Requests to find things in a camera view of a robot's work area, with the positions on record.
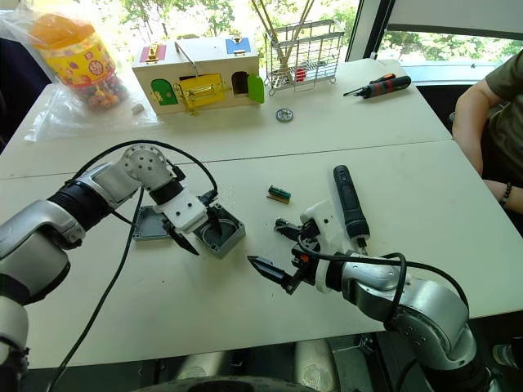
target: silver robot arm segment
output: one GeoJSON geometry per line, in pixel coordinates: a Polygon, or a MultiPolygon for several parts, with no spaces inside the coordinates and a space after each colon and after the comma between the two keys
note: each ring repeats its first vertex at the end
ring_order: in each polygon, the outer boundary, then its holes
{"type": "Polygon", "coordinates": [[[92,226],[141,186],[177,233],[191,233],[207,221],[206,206],[180,180],[155,146],[133,145],[116,163],[86,171],[0,225],[0,390],[16,390],[26,368],[24,305],[63,281],[70,267],[64,250],[81,245],[92,226]]]}
{"type": "Polygon", "coordinates": [[[390,262],[388,259],[344,252],[342,225],[335,216],[333,206],[324,201],[300,216],[302,226],[283,219],[276,221],[277,232],[301,241],[292,249],[293,265],[297,267],[294,276],[262,257],[249,256],[249,261],[262,276],[280,284],[289,294],[300,282],[313,285],[320,292],[340,292],[365,315],[400,333],[435,392],[497,390],[497,383],[476,348],[467,325],[468,308],[461,298],[439,283],[407,274],[400,303],[394,306],[400,268],[369,263],[390,262]],[[315,254],[348,257],[328,261],[315,254]]]}

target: wire dish rack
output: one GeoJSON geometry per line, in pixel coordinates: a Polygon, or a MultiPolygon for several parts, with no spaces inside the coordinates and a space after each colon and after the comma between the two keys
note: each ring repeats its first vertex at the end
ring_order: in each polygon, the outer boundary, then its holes
{"type": "Polygon", "coordinates": [[[294,87],[294,91],[309,90],[320,80],[336,82],[345,33],[339,30],[334,20],[319,20],[280,27],[273,33],[265,32],[269,95],[289,87],[294,87]]]}

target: person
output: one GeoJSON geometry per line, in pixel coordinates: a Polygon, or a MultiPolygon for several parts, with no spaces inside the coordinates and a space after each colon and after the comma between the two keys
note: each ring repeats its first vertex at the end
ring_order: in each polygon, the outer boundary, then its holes
{"type": "Polygon", "coordinates": [[[459,97],[452,133],[523,235],[523,51],[459,97]]]}

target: metal washer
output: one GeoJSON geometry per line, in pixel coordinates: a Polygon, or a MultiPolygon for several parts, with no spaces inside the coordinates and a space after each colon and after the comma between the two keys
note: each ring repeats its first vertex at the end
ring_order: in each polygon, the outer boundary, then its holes
{"type": "Polygon", "coordinates": [[[288,123],[294,118],[294,113],[291,109],[278,109],[276,111],[276,119],[282,123],[288,123]]]}

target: window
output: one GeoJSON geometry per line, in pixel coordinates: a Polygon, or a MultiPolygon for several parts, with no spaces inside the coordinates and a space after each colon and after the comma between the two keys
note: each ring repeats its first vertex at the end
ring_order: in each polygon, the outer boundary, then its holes
{"type": "MultiPolygon", "coordinates": [[[[36,5],[56,0],[34,0],[36,5]]],[[[316,0],[308,20],[335,19],[351,36],[360,0],[316,0]]],[[[250,0],[81,0],[100,16],[95,20],[108,46],[132,63],[138,47],[148,42],[197,37],[254,36],[265,67],[263,26],[250,0]]],[[[275,27],[299,21],[306,0],[264,0],[275,27]]]]}
{"type": "Polygon", "coordinates": [[[378,59],[398,60],[415,82],[474,83],[522,49],[512,39],[386,31],[378,59]]]}

